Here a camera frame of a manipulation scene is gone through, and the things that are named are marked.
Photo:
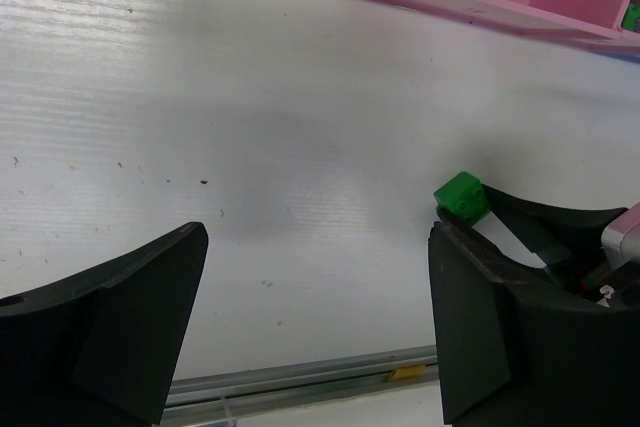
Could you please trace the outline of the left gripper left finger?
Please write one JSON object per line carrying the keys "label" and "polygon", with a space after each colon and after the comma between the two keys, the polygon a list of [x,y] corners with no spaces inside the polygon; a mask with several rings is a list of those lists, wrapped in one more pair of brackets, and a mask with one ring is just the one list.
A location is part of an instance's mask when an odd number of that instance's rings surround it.
{"label": "left gripper left finger", "polygon": [[187,223],[1,300],[4,426],[160,423],[207,254]]}

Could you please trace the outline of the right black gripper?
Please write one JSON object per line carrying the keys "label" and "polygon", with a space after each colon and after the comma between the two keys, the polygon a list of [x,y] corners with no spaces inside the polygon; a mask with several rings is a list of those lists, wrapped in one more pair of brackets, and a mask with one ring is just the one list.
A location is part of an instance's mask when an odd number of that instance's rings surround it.
{"label": "right black gripper", "polygon": [[[483,186],[491,211],[518,240],[544,263],[551,282],[563,291],[613,309],[639,307],[639,262],[613,267],[602,248],[604,229],[625,207],[579,210],[514,197]],[[473,226],[438,206],[440,222],[461,232]]]}

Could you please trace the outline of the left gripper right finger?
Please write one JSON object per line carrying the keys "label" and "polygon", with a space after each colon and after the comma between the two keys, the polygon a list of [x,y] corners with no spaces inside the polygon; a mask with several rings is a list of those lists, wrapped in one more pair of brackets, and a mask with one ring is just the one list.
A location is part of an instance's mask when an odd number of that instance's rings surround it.
{"label": "left gripper right finger", "polygon": [[447,222],[428,251],[447,424],[638,424],[637,309],[573,296]]}

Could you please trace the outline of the green lego long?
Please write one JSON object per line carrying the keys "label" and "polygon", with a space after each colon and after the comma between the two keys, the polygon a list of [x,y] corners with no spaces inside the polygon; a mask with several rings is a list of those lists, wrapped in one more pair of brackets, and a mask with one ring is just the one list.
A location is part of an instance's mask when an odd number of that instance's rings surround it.
{"label": "green lego long", "polygon": [[640,32],[640,7],[630,3],[621,22],[621,28],[630,32]]}

